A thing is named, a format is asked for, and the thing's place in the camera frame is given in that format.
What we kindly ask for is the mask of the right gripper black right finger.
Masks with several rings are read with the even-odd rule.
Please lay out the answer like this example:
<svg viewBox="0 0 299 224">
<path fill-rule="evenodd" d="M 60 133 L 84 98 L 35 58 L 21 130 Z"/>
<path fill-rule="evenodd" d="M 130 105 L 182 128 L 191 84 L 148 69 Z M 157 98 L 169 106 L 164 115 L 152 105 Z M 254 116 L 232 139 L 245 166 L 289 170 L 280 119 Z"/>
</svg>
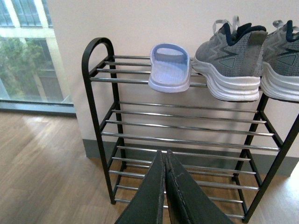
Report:
<svg viewBox="0 0 299 224">
<path fill-rule="evenodd" d="M 172 224 L 231 224 L 171 150 L 167 151 L 166 197 Z"/>
</svg>

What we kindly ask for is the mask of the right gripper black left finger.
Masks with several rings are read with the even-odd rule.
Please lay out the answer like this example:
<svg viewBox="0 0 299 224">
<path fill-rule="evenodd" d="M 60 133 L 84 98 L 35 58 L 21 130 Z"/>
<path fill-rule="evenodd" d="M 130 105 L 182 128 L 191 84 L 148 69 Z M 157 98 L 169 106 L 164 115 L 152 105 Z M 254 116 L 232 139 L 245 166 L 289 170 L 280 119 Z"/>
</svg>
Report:
<svg viewBox="0 0 299 224">
<path fill-rule="evenodd" d="M 158 151 L 135 196 L 115 221 L 117 224 L 161 224 L 163 222 L 165 164 Z"/>
</svg>

